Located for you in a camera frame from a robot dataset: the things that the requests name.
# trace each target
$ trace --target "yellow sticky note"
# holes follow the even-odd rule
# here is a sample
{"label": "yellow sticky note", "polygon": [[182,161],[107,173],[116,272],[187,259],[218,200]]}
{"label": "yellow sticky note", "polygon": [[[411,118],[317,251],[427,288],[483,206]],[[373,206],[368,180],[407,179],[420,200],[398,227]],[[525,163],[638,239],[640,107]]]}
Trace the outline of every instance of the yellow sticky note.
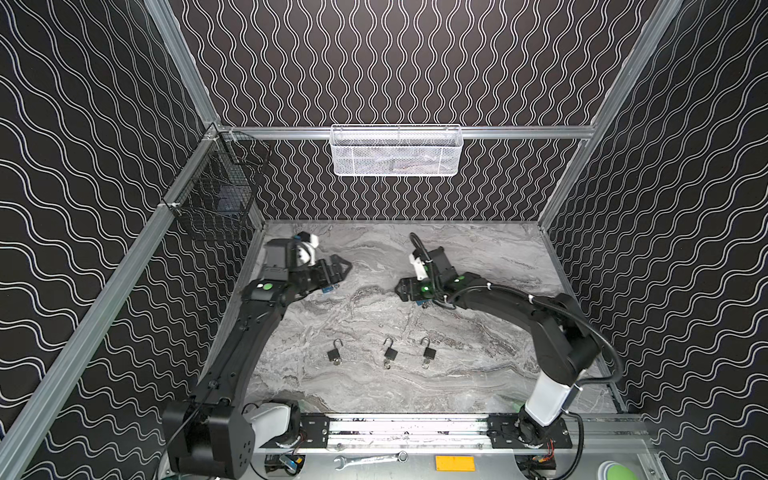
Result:
{"label": "yellow sticky note", "polygon": [[448,457],[437,455],[435,457],[438,472],[474,472],[474,457]]}

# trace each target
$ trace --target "robotic arm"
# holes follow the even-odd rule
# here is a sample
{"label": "robotic arm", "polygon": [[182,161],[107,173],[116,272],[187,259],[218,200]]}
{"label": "robotic arm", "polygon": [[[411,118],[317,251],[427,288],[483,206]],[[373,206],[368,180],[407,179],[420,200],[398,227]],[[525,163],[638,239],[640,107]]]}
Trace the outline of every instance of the robotic arm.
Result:
{"label": "robotic arm", "polygon": [[[458,275],[442,247],[428,252],[414,233],[411,241],[416,247],[410,258],[416,276],[398,282],[395,292],[402,301],[432,300],[444,308],[481,310],[520,326],[533,337],[541,373],[516,425],[518,437],[526,445],[539,446],[549,439],[548,427],[568,408],[581,385],[618,379],[618,355],[590,326],[571,296],[533,296],[489,282],[476,273]],[[614,357],[614,374],[579,379],[601,347],[606,347]]]}
{"label": "robotic arm", "polygon": [[265,404],[243,417],[243,400],[253,368],[287,307],[344,280],[352,264],[332,255],[315,260],[317,237],[301,232],[270,240],[258,280],[243,291],[243,304],[210,371],[184,401],[168,404],[163,431],[175,472],[239,478],[253,449],[275,438],[295,442],[296,404]]}

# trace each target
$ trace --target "marble floor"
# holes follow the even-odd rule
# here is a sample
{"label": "marble floor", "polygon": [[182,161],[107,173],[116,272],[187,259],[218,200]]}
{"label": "marble floor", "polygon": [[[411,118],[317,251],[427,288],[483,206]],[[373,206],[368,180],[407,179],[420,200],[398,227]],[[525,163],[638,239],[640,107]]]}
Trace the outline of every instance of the marble floor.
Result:
{"label": "marble floor", "polygon": [[[248,386],[247,401],[297,399],[305,412],[516,412],[538,375],[531,337],[486,313],[423,309],[392,289],[413,276],[409,232],[428,249],[445,248],[457,271],[531,293],[562,285],[532,223],[269,223],[272,238],[305,230],[320,238],[318,257],[337,253],[353,271],[331,293],[292,304],[270,337]],[[258,274],[261,259],[252,277]],[[422,368],[427,336],[437,350]],[[386,337],[399,352],[383,368]],[[339,338],[343,362],[327,351]],[[592,366],[591,373],[598,374]],[[616,412],[605,386],[587,386],[576,412]]]}

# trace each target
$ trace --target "gray marble tabletop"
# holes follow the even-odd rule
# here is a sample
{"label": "gray marble tabletop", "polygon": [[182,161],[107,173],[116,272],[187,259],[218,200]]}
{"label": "gray marble tabletop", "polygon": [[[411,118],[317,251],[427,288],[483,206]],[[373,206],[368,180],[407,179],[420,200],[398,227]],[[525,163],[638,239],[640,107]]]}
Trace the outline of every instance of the gray marble tabletop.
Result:
{"label": "gray marble tabletop", "polygon": [[[248,401],[297,399],[305,412],[516,412],[531,394],[539,368],[524,330],[486,313],[404,303],[393,288],[414,275],[408,234],[416,232],[428,249],[443,246],[460,273],[560,293],[533,223],[269,223],[265,241],[301,230],[319,236],[318,257],[336,253],[354,268],[339,289],[288,308],[253,371]],[[437,350],[429,369],[425,336]],[[387,337],[398,351],[390,369]],[[336,338],[344,343],[339,366],[326,354]],[[604,386],[585,388],[573,410],[616,412]]]}

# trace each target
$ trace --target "open padlock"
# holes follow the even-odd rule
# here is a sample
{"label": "open padlock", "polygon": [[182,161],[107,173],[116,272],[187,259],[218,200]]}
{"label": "open padlock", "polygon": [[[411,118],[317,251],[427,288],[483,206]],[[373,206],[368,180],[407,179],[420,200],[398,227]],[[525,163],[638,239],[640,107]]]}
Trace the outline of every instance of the open padlock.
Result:
{"label": "open padlock", "polygon": [[435,359],[435,354],[437,353],[437,350],[429,348],[430,342],[429,342],[429,338],[426,336],[422,338],[422,341],[420,342],[421,345],[424,345],[424,340],[427,341],[427,348],[424,349],[424,362],[422,362],[422,368],[428,369],[429,363]]}
{"label": "open padlock", "polygon": [[336,346],[336,342],[339,342],[340,346],[344,346],[344,342],[341,339],[333,340],[333,350],[328,352],[328,360],[333,362],[333,365],[341,365],[341,354],[339,353],[339,347]]}
{"label": "open padlock", "polygon": [[386,341],[389,340],[391,343],[386,348],[386,352],[384,352],[384,368],[389,370],[390,363],[395,361],[395,358],[397,357],[397,350],[392,348],[392,345],[395,344],[395,340],[393,340],[390,337],[386,337],[384,339],[384,345],[386,345]]}

